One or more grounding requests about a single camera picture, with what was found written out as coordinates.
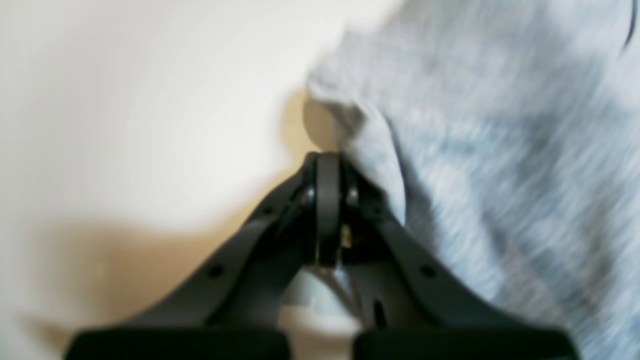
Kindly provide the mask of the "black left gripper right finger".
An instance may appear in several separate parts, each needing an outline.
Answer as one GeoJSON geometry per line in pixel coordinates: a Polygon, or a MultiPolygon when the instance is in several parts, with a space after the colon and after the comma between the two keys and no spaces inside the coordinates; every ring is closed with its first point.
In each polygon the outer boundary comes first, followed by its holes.
{"type": "Polygon", "coordinates": [[[354,360],[578,360],[566,333],[498,310],[391,215],[338,153],[317,157],[317,262],[340,265],[364,330],[354,360]]]}

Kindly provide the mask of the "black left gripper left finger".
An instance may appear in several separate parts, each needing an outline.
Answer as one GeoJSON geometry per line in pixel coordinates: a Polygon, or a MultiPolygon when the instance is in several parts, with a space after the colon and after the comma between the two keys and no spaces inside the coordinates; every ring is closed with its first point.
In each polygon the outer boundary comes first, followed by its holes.
{"type": "Polygon", "coordinates": [[[317,163],[318,153],[308,153],[176,289],[116,325],[78,333],[65,358],[290,360],[277,322],[313,241],[317,163]]]}

